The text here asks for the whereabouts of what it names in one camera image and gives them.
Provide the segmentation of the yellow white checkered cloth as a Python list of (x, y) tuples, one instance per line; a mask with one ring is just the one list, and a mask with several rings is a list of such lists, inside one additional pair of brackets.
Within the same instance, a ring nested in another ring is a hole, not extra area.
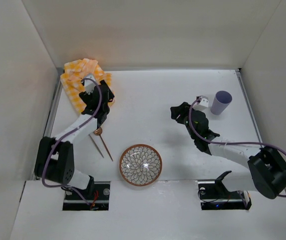
[(85, 91), (81, 80), (88, 74), (93, 74), (95, 80), (99, 83), (104, 80), (109, 88), (112, 85), (112, 74), (104, 72), (98, 65), (97, 60), (78, 59), (64, 64), (64, 73), (60, 76), (60, 81), (77, 114), (85, 109), (86, 105), (79, 97), (79, 93)]

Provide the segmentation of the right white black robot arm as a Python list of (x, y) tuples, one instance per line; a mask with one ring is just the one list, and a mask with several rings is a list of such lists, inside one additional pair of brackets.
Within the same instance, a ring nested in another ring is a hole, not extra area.
[(286, 161), (275, 146), (258, 142), (225, 142), (209, 129), (205, 113), (194, 110), (187, 102), (172, 106), (170, 111), (173, 120), (185, 125), (198, 150), (249, 169), (254, 190), (266, 198), (274, 199), (286, 188)]

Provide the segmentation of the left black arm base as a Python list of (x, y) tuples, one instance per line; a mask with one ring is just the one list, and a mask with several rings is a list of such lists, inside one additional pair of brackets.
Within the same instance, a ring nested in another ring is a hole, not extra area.
[(65, 191), (63, 211), (107, 211), (109, 209), (110, 181), (95, 182), (91, 196), (79, 190), (86, 202), (73, 190), (63, 187)]

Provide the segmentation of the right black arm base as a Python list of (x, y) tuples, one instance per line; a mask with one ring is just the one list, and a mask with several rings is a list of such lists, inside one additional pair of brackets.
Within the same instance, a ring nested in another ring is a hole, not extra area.
[(198, 181), (197, 195), (203, 211), (248, 211), (251, 208), (252, 202), (248, 191), (228, 191), (223, 184), (222, 181), (231, 172), (231, 170), (225, 171), (216, 179), (202, 179)]

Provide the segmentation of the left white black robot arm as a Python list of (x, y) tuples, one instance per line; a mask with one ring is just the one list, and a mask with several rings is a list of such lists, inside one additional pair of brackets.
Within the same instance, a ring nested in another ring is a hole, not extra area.
[(104, 80), (97, 82), (92, 74), (81, 85), (85, 90), (79, 97), (85, 109), (60, 134), (40, 140), (34, 173), (45, 187), (71, 189), (86, 200), (94, 192), (94, 178), (75, 168), (74, 147), (101, 127), (115, 96)]

